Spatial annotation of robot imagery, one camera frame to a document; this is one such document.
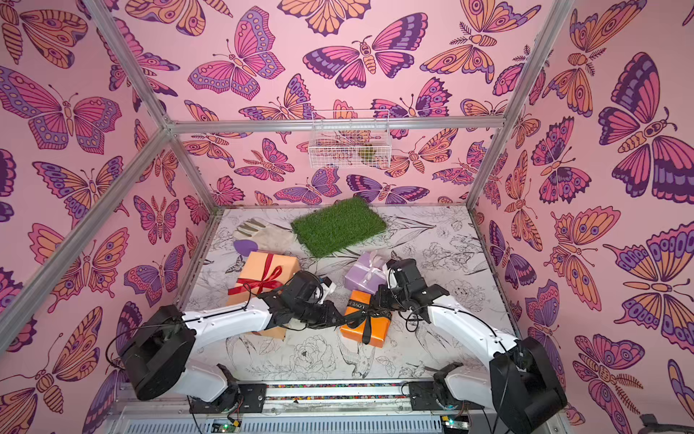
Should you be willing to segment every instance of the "orange gift box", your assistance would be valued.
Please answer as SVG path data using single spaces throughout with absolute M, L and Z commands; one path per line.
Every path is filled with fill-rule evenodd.
M 372 306 L 371 297 L 366 292 L 352 291 L 345 316 L 355 312 L 362 312 L 363 315 L 357 321 L 342 326 L 340 332 L 347 339 L 383 348 L 391 323 L 391 312 Z
M 246 288 L 253 294 L 279 288 L 300 269 L 299 260 L 292 256 L 253 251 L 246 260 L 238 280 L 236 280 L 236 286 L 229 288 L 229 299 L 226 305 L 246 303 L 248 301 Z M 254 333 L 283 340 L 287 329 L 275 327 Z

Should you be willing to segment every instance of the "butterfly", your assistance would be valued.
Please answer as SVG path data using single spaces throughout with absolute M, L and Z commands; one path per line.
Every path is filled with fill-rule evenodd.
M 452 153 L 448 147 L 453 142 L 453 139 L 455 139 L 456 134 L 458 134 L 458 128 L 446 128 L 441 130 L 434 137 L 429 139 L 429 141 L 422 147 L 422 149 L 419 150 L 419 152 L 415 153 L 414 151 L 417 149 L 417 143 L 419 143 L 419 140 L 417 140 L 417 142 L 414 144 L 414 149 L 408 151 L 407 156 L 391 157 L 390 169 L 386 171 L 386 175 L 392 178 L 397 178 L 406 174 L 407 169 L 409 169 L 410 161 L 412 161 L 414 168 L 419 170 L 421 173 L 424 173 L 424 163 L 422 163 L 421 160 L 426 160 L 429 162 L 446 161 L 450 158 L 450 154 Z
M 230 61 L 215 60 L 198 66 L 188 76 L 188 83 L 197 90 L 210 89 L 218 94 L 231 90 L 249 101 L 253 99 L 260 92 L 260 84 L 254 77 L 271 80 L 285 70 L 269 51 L 275 35 L 270 32 L 268 21 L 269 16 L 263 9 L 257 6 L 249 9 L 236 25 L 236 54 L 231 54 L 229 40 L 226 40 Z
M 667 107 L 663 107 L 666 118 L 653 122 L 659 100 L 658 69 L 649 55 L 637 53 L 612 91 L 612 101 L 633 113 L 636 119 L 624 110 L 606 107 L 598 115 L 598 123 L 602 125 L 599 143 L 607 145 L 623 140 L 618 152 L 630 154 L 614 168 L 612 177 L 626 184 L 625 191 L 631 197 L 639 197 L 648 189 L 651 151 L 646 142 L 653 137 L 653 196 L 694 203 L 694 148 L 674 137 L 658 135 L 667 125 L 677 131 L 677 126 L 668 122 Z
M 282 175 L 294 171 L 294 166 L 287 162 L 287 155 L 278 151 L 277 146 L 270 139 L 262 140 L 262 153 L 265 155 L 267 161 L 263 159 L 263 155 L 260 155 L 260 152 L 256 150 L 251 150 L 251 152 L 253 152 L 257 160 L 247 160 L 244 158 L 244 161 L 250 165 L 260 166 L 240 167 L 236 169 L 234 173 L 241 176 L 252 176 L 261 181 L 270 178 L 273 181 L 282 182 L 285 180 Z
M 501 116 L 504 114 L 504 111 L 506 111 L 506 101 L 507 100 L 505 99 L 496 106 L 490 103 L 489 101 L 485 101 L 485 103 L 489 104 L 489 108 L 487 108 L 486 105 L 480 103 L 479 101 L 475 101 L 474 99 L 464 99 L 460 103 L 460 110 L 462 110 L 463 115 L 466 116 Z M 465 129 L 467 131 L 474 131 L 477 128 Z
M 450 96 L 451 94 L 443 88 L 443 81 L 432 78 L 422 87 L 416 101 L 414 101 L 414 94 L 412 94 L 414 108 L 412 108 L 412 103 L 407 105 L 400 98 L 400 101 L 407 108 L 387 99 L 374 99 L 371 102 L 371 109 L 375 111 L 374 117 L 443 117 L 448 116 L 448 107 L 445 105 Z M 393 139 L 402 139 L 409 133 L 409 130 L 391 130 L 390 133 Z
M 147 80 L 152 90 L 158 94 L 165 94 L 177 97 L 178 94 L 175 90 L 152 78 L 157 76 L 157 74 L 154 71 L 152 71 L 152 69 L 157 69 L 160 71 L 178 71 L 180 69 L 180 66 L 176 65 L 175 63 L 169 62 L 168 60 L 163 59 L 157 56 L 156 54 L 152 54 L 149 52 L 145 53 L 144 49 L 142 48 L 142 45 L 139 44 L 139 42 L 135 39 L 135 36 L 130 32 L 130 29 L 128 28 L 126 22 L 118 18 L 114 18 L 114 21 L 116 21 L 116 26 L 118 27 L 118 30 L 120 30 L 121 36 L 123 37 L 123 39 L 126 40 L 126 44 L 128 44 L 130 52 L 133 54 L 135 60 L 137 61 L 137 64 L 142 69 L 144 78 Z M 111 59 L 111 62 L 113 62 L 113 65 L 111 65 L 111 75 L 108 83 L 108 89 L 117 90 L 121 87 L 123 82 L 126 82 L 126 86 L 130 87 L 130 79 L 126 75 L 126 72 L 123 70 L 120 60 L 118 60 L 118 57 L 116 57 L 116 55 L 113 53 L 111 47 L 108 46 L 108 42 L 106 42 L 106 39 L 104 39 L 101 32 L 98 29 L 96 30 L 96 32 L 99 34 L 99 37 L 103 42 L 104 48 L 106 48 L 108 57 Z M 140 104 L 142 104 L 142 99 L 137 94 L 137 91 L 135 91 L 135 88 L 133 88 L 133 108 L 136 112 L 139 110 Z
M 218 122 L 219 116 L 207 107 L 203 107 L 200 104 L 195 104 L 193 101 L 186 99 L 183 101 L 188 112 L 198 122 Z M 248 137 L 253 133 L 206 133 L 205 138 L 216 142 L 218 144 L 229 144 L 226 140 L 224 143 L 217 142 L 220 137 L 223 139 L 242 139 Z
M 212 188 L 212 198 L 219 206 L 233 205 L 234 202 L 240 201 L 244 196 L 244 192 L 234 187 L 234 181 L 232 181 L 229 175 L 222 176 L 217 180 L 216 190 Z
M 571 404 L 566 405 L 564 408 L 564 414 L 570 425 L 576 426 L 586 423 L 586 418 L 583 417 L 581 412 L 576 410 L 576 407 L 572 406 Z
M 564 365 L 561 363 L 559 350 L 557 350 L 559 343 L 555 345 L 551 339 L 554 337 L 552 332 L 555 332 L 559 326 L 553 330 L 550 328 L 557 320 L 557 315 L 559 315 L 559 287 L 557 284 L 547 279 L 547 284 L 537 290 L 537 297 L 526 297 L 525 313 L 527 313 L 530 321 L 535 323 L 535 325 L 528 328 L 527 335 L 545 347 L 550 363 L 557 373 L 559 384 L 566 389 Z
M 260 206 L 279 205 L 279 203 L 273 203 L 270 196 L 257 190 L 255 191 L 255 202 Z
M 566 155 L 570 147 L 564 152 L 566 143 L 573 130 L 573 117 L 564 117 L 560 124 L 550 125 L 547 138 L 542 139 L 532 152 L 532 164 L 544 166 L 540 176 L 549 174 L 545 182 L 540 186 L 540 200 L 545 203 L 554 203 L 561 197 L 562 201 L 571 201 L 580 192 L 586 191 L 591 184 L 591 177 L 586 172 L 575 167 L 560 167 L 562 164 L 574 161 L 561 161 L 562 154 Z
M 523 308 L 521 307 L 520 301 L 516 303 L 511 302 L 511 314 L 513 315 L 516 322 L 521 318 L 523 314 Z
M 2 25 L 5 48 L 10 57 L 19 65 L 24 51 L 19 23 L 39 54 L 55 66 L 66 69 L 75 62 L 75 55 L 68 48 L 77 45 L 87 34 L 87 22 L 74 13 L 65 10 L 39 9 L 17 13 L 13 8 L 15 1 L 2 5 L 0 14 L 5 20 Z
M 36 173 L 43 177 L 46 186 L 54 196 L 62 199 L 65 209 L 72 217 L 72 227 L 82 221 L 92 206 L 106 193 L 113 181 L 123 173 L 123 158 L 111 158 L 103 165 L 96 178 L 94 170 L 90 175 L 82 171 L 86 178 L 49 162 L 35 161 L 32 163 Z
M 0 197 L 8 197 L 15 191 L 17 178 L 17 163 L 12 154 L 6 149 L 0 149 Z M 4 223 L 15 215 L 9 203 L 0 202 L 0 223 Z
M 525 176 L 527 174 L 527 152 L 523 151 L 518 157 L 518 162 L 516 163 L 516 168 L 513 173 L 510 173 L 506 178 L 506 194 L 509 195 L 511 199 L 515 199 L 515 202 L 511 202 L 505 212 L 516 211 L 514 219 L 511 222 L 511 236 L 517 241 L 521 238 L 528 243 L 533 249 L 537 251 L 542 251 L 542 240 L 540 239 L 540 233 L 535 227 L 535 223 L 530 219 L 530 216 L 525 212 L 524 208 L 532 210 L 527 205 L 525 198 L 521 198 L 523 195 L 523 189 L 525 188 Z
M 135 195 L 133 203 L 135 204 L 135 209 L 139 212 L 140 226 L 149 232 L 147 234 L 149 242 L 152 245 L 157 244 L 157 238 L 161 240 L 162 235 L 164 236 L 164 242 L 169 242 L 171 230 L 176 226 L 178 199 L 167 206 L 167 198 L 164 197 L 162 205 L 159 207 L 154 196 L 152 196 L 152 206 L 150 206 L 143 198 Z
M 204 0 L 217 12 L 234 17 L 222 0 Z M 171 24 L 179 17 L 176 30 L 188 36 L 200 36 L 205 30 L 205 14 L 198 0 L 187 0 L 188 7 L 183 12 L 186 0 L 174 0 L 173 2 L 161 2 L 157 0 L 128 0 L 126 12 L 133 18 L 144 21 Z
M 668 360 L 668 376 L 670 377 L 670 385 L 677 397 L 677 400 L 684 410 L 689 414 L 689 417 L 694 419 L 694 390 L 684 384 L 684 376 L 679 369 L 679 365 L 673 359 Z
M 434 173 L 432 180 L 441 179 L 444 183 L 452 181 L 455 185 L 470 185 L 473 183 L 475 174 L 480 169 L 486 154 L 486 148 L 482 146 L 483 144 L 484 140 L 473 142 L 468 148 L 467 162 L 458 160 L 460 167 L 439 170 Z
M 497 182 L 501 181 L 498 174 L 501 172 L 501 169 L 504 168 L 508 158 L 509 154 L 506 152 L 506 149 L 504 149 L 504 151 L 499 155 L 499 158 L 496 159 L 496 164 L 492 168 L 491 173 L 487 178 L 487 182 L 484 184 L 484 197 L 489 199 L 492 205 L 496 205 L 496 209 L 499 209 L 501 206 L 501 194 L 499 193 L 499 187 L 496 185 Z
M 614 226 L 622 213 L 613 210 L 611 206 L 603 209 L 592 208 L 579 212 L 576 218 L 571 213 L 564 214 L 557 219 L 554 211 L 551 212 L 555 219 L 555 237 L 559 245 L 552 249 L 550 260 L 544 265 L 552 265 L 559 277 L 566 277 L 566 282 L 573 293 L 590 309 L 600 311 L 600 295 L 595 281 L 586 266 L 579 257 L 588 262 L 583 256 L 587 249 L 586 244 L 596 241 Z
M 593 95 L 586 73 L 581 66 L 591 75 L 595 75 L 595 68 L 590 60 L 595 60 L 605 52 L 605 48 L 598 49 L 614 35 L 619 33 L 630 23 L 646 6 L 647 0 L 622 1 L 607 9 L 600 19 L 598 14 L 592 14 L 585 22 L 578 22 L 578 10 L 574 9 L 569 24 L 569 36 L 571 42 L 584 53 L 573 53 L 568 56 L 571 66 L 577 67 L 559 73 L 554 77 L 542 92 L 546 97 L 550 91 L 557 92 L 559 99 L 566 99 L 567 106 L 585 117 L 593 114 Z
M 689 278 L 679 285 L 670 285 L 668 282 L 676 278 L 691 261 L 694 252 L 689 246 L 693 244 L 694 222 L 686 226 L 681 224 L 677 229 L 653 235 L 646 241 L 646 247 L 634 245 L 618 249 L 609 244 L 603 244 L 615 254 L 617 257 L 615 263 L 621 269 L 649 282 L 625 282 L 625 286 L 636 290 L 654 291 L 639 294 L 622 303 L 624 316 L 617 319 L 616 324 L 633 321 L 639 326 L 654 330 L 662 324 L 661 334 L 664 338 L 671 344 L 677 344 L 680 348 L 694 353 L 694 337 L 689 332 L 694 327 L 694 313 L 681 301 L 668 294 L 668 292 L 682 294 L 674 288 L 690 283 Z
M 61 234 L 39 223 L 31 226 L 31 232 L 28 235 L 31 240 L 31 251 L 35 255 L 34 259 L 40 264 L 46 262 L 64 240 Z M 48 313 L 55 310 L 60 300 L 67 300 L 79 294 L 85 285 L 89 286 L 93 292 L 108 292 L 111 298 L 115 297 L 111 291 L 111 285 L 118 276 L 116 267 L 126 253 L 128 237 L 128 229 L 120 228 L 109 235 L 92 255 L 96 246 L 96 240 L 94 240 L 92 250 L 87 255 L 82 252 L 81 259 L 80 257 L 75 259 L 51 291 L 51 294 L 56 297 L 56 302 L 49 306 Z
M 68 137 L 76 134 L 82 150 L 103 155 L 103 134 L 115 130 L 121 117 L 120 107 L 110 99 L 84 98 L 72 107 L 61 97 L 61 104 L 29 77 L 2 66 L 0 83 L 3 108 L 29 119 L 39 149 L 65 149 Z
M 614 375 L 610 369 L 627 369 L 634 366 L 645 354 L 643 347 L 630 340 L 612 342 L 603 335 L 593 335 L 593 342 L 586 336 L 576 336 L 576 345 L 583 351 L 579 357 L 583 363 L 574 360 L 576 374 L 588 383 L 588 393 L 599 407 L 607 413 L 614 428 L 620 434 L 631 434 L 624 409 L 617 396 L 632 412 L 640 414 L 627 393 L 620 387 L 630 386 L 643 389 L 641 382 L 629 374 Z M 617 395 L 607 385 L 612 384 Z
M 142 313 L 132 301 L 127 301 L 123 305 L 121 314 L 118 317 L 116 324 L 116 352 L 122 353 L 125 350 L 126 343 L 134 336 L 137 328 L 142 324 Z M 109 410 L 113 406 L 122 383 L 129 383 L 128 374 L 126 373 L 125 365 L 119 358 L 109 357 L 114 364 L 118 365 L 117 369 L 113 369 L 104 379 L 99 390 L 94 395 L 92 404 L 87 411 L 87 417 L 82 427 L 82 434 L 93 434 L 98 427 L 108 417 Z
M 347 185 L 355 197 L 361 197 L 365 202 L 371 203 L 378 199 L 386 200 L 387 205 L 394 203 L 404 204 L 419 200 L 429 194 L 429 190 L 422 187 L 395 187 L 393 185 L 381 185 L 371 178 L 362 175 L 347 175 Z
M 371 36 L 367 36 L 361 42 L 352 42 L 359 44 L 358 50 L 344 46 L 323 47 L 308 53 L 303 57 L 303 62 L 308 69 L 328 79 L 342 71 L 335 79 L 335 85 L 339 89 L 366 86 L 366 70 L 375 74 L 376 64 L 386 77 L 395 78 L 402 68 L 409 68 L 414 64 L 414 57 L 390 50 L 414 51 L 419 48 L 427 25 L 426 14 L 408 15 L 378 33 L 371 46 L 366 43 Z
M 275 199 L 290 202 L 303 202 L 306 205 L 318 205 L 323 201 L 321 196 L 335 197 L 342 194 L 336 183 L 340 179 L 336 167 L 323 167 L 316 170 L 311 183 L 301 187 L 283 188 L 275 193 Z
M 277 9 L 306 22 L 313 33 L 336 35 L 345 19 L 364 18 L 371 0 L 282 0 Z
M 190 231 L 190 229 L 186 228 L 185 229 L 185 245 L 188 247 L 188 257 L 193 258 L 193 253 L 195 253 L 195 249 L 198 248 L 198 243 L 200 242 L 200 239 L 193 235 L 193 233 Z
M 504 280 L 511 283 L 515 290 L 518 289 L 519 283 L 526 286 L 537 279 L 532 265 L 521 255 L 511 253 L 511 246 L 506 246 L 504 235 L 501 233 L 499 225 L 493 220 L 489 221 L 489 241 L 492 243 L 489 247 L 489 253 L 494 259 L 494 265 L 506 267 Z
M 162 298 L 162 288 L 171 292 L 178 288 L 178 270 L 183 266 L 185 246 L 180 244 L 173 248 L 166 262 L 155 268 L 151 265 L 138 265 L 126 272 L 123 284 L 134 289 L 135 294 L 142 294 L 147 298 L 149 307 L 154 306 Z
M 183 198 L 183 202 L 190 210 L 190 219 L 193 223 L 200 224 L 200 222 L 206 222 L 210 218 L 208 207 L 197 197 L 188 195 Z
M 277 107 L 253 106 L 239 110 L 243 116 L 254 121 L 281 121 L 299 119 L 323 119 L 318 113 L 314 112 L 313 105 L 309 102 L 311 94 L 303 83 L 301 74 L 296 74 L 289 80 L 285 90 L 284 105 L 277 98 Z M 287 136 L 291 131 L 278 131 L 282 141 L 287 143 Z
M 103 310 L 100 306 L 87 313 L 65 342 L 65 346 L 60 351 L 60 355 L 50 372 L 47 371 L 47 368 L 51 362 L 51 350 L 62 337 L 62 333 L 58 335 L 48 350 L 48 362 L 36 375 L 16 374 L 3 379 L 22 377 L 35 381 L 35 385 L 0 396 L 0 420 L 2 421 L 0 428 L 2 432 L 26 433 L 31 429 L 36 415 L 39 394 L 43 395 L 42 401 L 50 411 L 62 414 L 65 400 L 56 380 L 71 383 L 85 378 L 94 371 L 99 362 L 99 348 L 96 346 L 96 339 L 99 336 L 102 316 Z
M 532 116 L 530 113 L 525 114 L 525 106 L 523 106 L 523 112 L 516 119 L 514 124 L 513 133 L 511 133 L 511 139 L 516 138 L 516 149 L 519 149 L 525 143 L 525 138 L 540 131 L 540 119 L 526 119 L 527 116 Z

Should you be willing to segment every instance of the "pink butterfly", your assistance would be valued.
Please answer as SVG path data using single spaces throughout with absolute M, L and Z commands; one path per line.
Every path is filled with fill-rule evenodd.
M 212 198 L 219 206 L 233 205 L 235 201 L 240 201 L 245 196 L 244 192 L 234 187 L 229 175 L 223 176 L 217 180 L 217 189 L 212 188 Z
M 282 152 L 279 152 L 277 150 L 277 146 L 275 146 L 274 142 L 270 139 L 263 139 L 262 141 L 262 153 L 265 155 L 267 161 L 263 159 L 260 152 L 256 150 L 251 150 L 251 152 L 253 152 L 253 155 L 255 155 L 257 160 L 247 160 L 244 158 L 244 161 L 250 165 L 262 166 L 241 167 L 236 169 L 234 173 L 241 176 L 252 176 L 253 178 L 260 179 L 261 181 L 265 181 L 266 179 L 270 178 L 273 181 L 281 183 L 285 180 L 282 175 L 286 174 L 287 172 L 294 171 L 294 166 L 287 162 L 287 156 Z
M 183 202 L 190 210 L 190 219 L 193 223 L 200 224 L 210 218 L 210 211 L 201 200 L 188 195 L 183 198 Z
M 268 14 L 253 6 L 236 25 L 234 48 L 229 50 L 229 60 L 215 60 L 198 66 L 188 77 L 188 83 L 196 89 L 210 89 L 216 93 L 231 90 L 249 101 L 260 92 L 260 84 L 253 78 L 259 75 L 272 79 L 285 68 L 269 50 L 275 42 L 270 33 Z
M 121 32 L 121 36 L 123 37 L 123 39 L 126 40 L 130 52 L 133 53 L 133 56 L 135 57 L 137 64 L 142 68 L 142 72 L 144 73 L 144 76 L 147 79 L 147 82 L 149 83 L 149 86 L 152 88 L 152 90 L 158 94 L 165 94 L 177 97 L 178 94 L 175 90 L 152 78 L 156 77 L 157 74 L 151 70 L 158 69 L 160 71 L 178 71 L 180 67 L 174 63 L 169 62 L 166 59 L 162 59 L 156 54 L 145 53 L 144 49 L 142 48 L 142 45 L 139 44 L 139 42 L 135 39 L 135 36 L 130 32 L 130 29 L 128 28 L 126 22 L 118 18 L 114 18 L 114 20 L 116 21 L 116 25 L 118 26 L 118 29 Z M 130 87 L 130 79 L 126 75 L 126 72 L 123 70 L 120 61 L 118 60 L 116 55 L 113 54 L 113 51 L 108 46 L 108 43 L 103 38 L 101 32 L 99 32 L 98 29 L 96 30 L 96 32 L 99 34 L 99 37 L 103 42 L 103 46 L 106 48 L 108 57 L 111 59 L 111 62 L 114 63 L 114 65 L 111 66 L 111 78 L 110 82 L 108 83 L 108 89 L 116 90 L 119 87 L 121 87 L 124 81 L 126 82 L 126 86 Z M 139 110 L 139 106 L 141 103 L 142 99 L 135 91 L 135 88 L 133 88 L 133 107 L 136 112 Z
M 379 201 L 386 200 L 387 205 L 393 203 L 405 204 L 406 201 L 414 202 L 429 194 L 429 190 L 422 187 L 395 187 L 379 182 L 362 175 L 347 175 L 347 185 L 352 190 L 355 197 L 361 197 L 365 202 L 371 203 L 378 198 Z
M 72 108 L 69 101 L 59 103 L 34 80 L 2 66 L 0 83 L 3 108 L 29 119 L 39 149 L 65 149 L 68 135 L 77 135 L 84 151 L 103 155 L 103 134 L 115 130 L 116 120 L 121 117 L 120 107 L 110 99 L 84 98 Z
M 139 224 L 147 234 L 149 242 L 152 245 L 157 244 L 157 239 L 161 240 L 164 236 L 164 242 L 169 242 L 171 239 L 171 230 L 176 225 L 176 213 L 178 212 L 178 199 L 171 202 L 167 206 L 167 198 L 162 200 L 162 205 L 157 205 L 157 200 L 152 196 L 150 206 L 140 196 L 133 197 L 135 209 L 139 212 Z
M 313 111 L 313 105 L 309 102 L 311 94 L 304 85 L 301 74 L 297 74 L 289 80 L 285 90 L 284 105 L 280 104 L 277 98 L 277 107 L 254 106 L 245 107 L 239 110 L 243 116 L 254 121 L 281 121 L 281 120 L 300 120 L 300 119 L 324 119 Z M 287 143 L 287 136 L 291 131 L 278 131 L 282 141 Z
M 448 97 L 451 96 L 446 89 L 443 88 L 444 82 L 432 78 L 425 83 L 422 90 L 419 92 L 417 100 L 414 100 L 412 94 L 412 103 L 407 108 L 400 104 L 388 101 L 387 99 L 374 99 L 371 102 L 371 109 L 375 111 L 374 117 L 443 117 L 448 116 Z M 391 130 L 391 136 L 394 139 L 402 139 L 409 133 L 409 130 Z
M 316 170 L 310 184 L 307 179 L 303 187 L 283 188 L 275 193 L 275 198 L 290 202 L 301 201 L 306 205 L 318 205 L 323 201 L 321 195 L 335 197 L 342 193 L 335 185 L 338 179 L 340 177 L 337 175 L 336 167 L 324 167 Z
M 480 169 L 482 159 L 484 159 L 486 153 L 486 148 L 482 146 L 483 144 L 484 140 L 473 142 L 468 149 L 467 162 L 458 160 L 460 167 L 439 170 L 434 173 L 432 180 L 441 179 L 444 183 L 452 181 L 455 185 L 470 185 L 473 183 L 475 174 Z
M 340 89 L 346 89 L 349 86 L 364 87 L 366 86 L 366 70 L 375 74 L 376 63 L 388 78 L 395 78 L 402 68 L 412 66 L 414 57 L 411 54 L 385 50 L 416 50 L 424 37 L 426 28 L 426 14 L 408 15 L 386 27 L 376 36 L 371 46 L 366 43 L 371 36 L 367 36 L 361 42 L 352 42 L 359 43 L 358 50 L 343 46 L 323 47 L 308 53 L 304 56 L 303 62 L 308 69 L 328 79 L 342 70 L 335 79 L 335 85 Z

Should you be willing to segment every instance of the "ribbon bow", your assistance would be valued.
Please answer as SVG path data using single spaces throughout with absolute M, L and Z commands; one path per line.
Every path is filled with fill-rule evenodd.
M 272 291 L 284 285 L 284 283 L 276 280 L 282 274 L 281 265 L 275 267 L 272 273 L 268 274 L 270 272 L 270 265 L 272 264 L 273 257 L 274 255 L 272 253 L 268 253 L 267 257 L 265 258 L 265 267 L 262 272 L 262 278 L 259 281 L 252 278 L 239 278 L 236 280 L 236 283 L 240 285 L 229 288 L 229 295 L 240 294 L 244 290 L 251 291 L 251 294 L 253 295 L 258 295 L 265 292 L 266 288 L 267 290 Z M 253 288 L 255 287 L 258 288 L 258 290 L 254 293 Z

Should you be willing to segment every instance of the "gift box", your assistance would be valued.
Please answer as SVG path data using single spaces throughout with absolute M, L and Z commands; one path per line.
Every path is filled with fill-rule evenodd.
M 352 291 L 345 311 L 347 324 L 340 328 L 344 337 L 383 348 L 392 316 L 390 310 L 378 307 L 377 298 L 378 294 Z
M 248 256 L 236 285 L 229 288 L 226 305 L 246 303 L 249 290 L 253 294 L 259 294 L 279 288 L 300 269 L 299 261 L 294 257 L 253 251 Z M 286 332 L 285 328 L 275 327 L 254 333 L 284 339 Z
M 379 285 L 386 283 L 386 260 L 375 251 L 364 253 L 349 269 L 344 279 L 344 286 L 350 291 L 362 291 L 375 294 Z

